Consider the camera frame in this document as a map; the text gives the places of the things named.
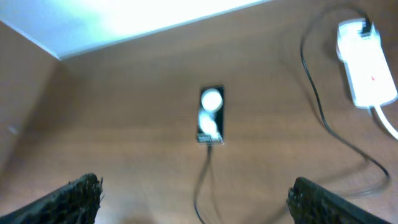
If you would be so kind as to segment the black smartphone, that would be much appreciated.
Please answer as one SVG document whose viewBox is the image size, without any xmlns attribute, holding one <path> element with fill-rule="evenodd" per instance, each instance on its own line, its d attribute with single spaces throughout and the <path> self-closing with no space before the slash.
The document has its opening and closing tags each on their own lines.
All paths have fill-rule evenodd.
<svg viewBox="0 0 398 224">
<path fill-rule="evenodd" d="M 224 86 L 200 90 L 196 139 L 199 144 L 224 143 Z"/>
</svg>

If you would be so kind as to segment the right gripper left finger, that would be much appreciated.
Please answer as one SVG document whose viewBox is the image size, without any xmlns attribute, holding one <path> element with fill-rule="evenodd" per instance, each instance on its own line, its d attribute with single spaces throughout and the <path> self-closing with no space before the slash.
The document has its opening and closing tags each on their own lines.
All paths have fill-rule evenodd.
<svg viewBox="0 0 398 224">
<path fill-rule="evenodd" d="M 94 224 L 103 178 L 88 173 L 38 200 L 1 216 L 2 224 Z"/>
</svg>

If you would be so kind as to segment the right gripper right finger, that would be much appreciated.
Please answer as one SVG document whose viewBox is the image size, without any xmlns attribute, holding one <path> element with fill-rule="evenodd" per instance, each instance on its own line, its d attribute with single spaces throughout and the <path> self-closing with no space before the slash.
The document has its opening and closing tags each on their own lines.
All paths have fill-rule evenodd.
<svg viewBox="0 0 398 224">
<path fill-rule="evenodd" d="M 287 205 L 294 223 L 388 224 L 304 177 L 289 189 Z"/>
</svg>

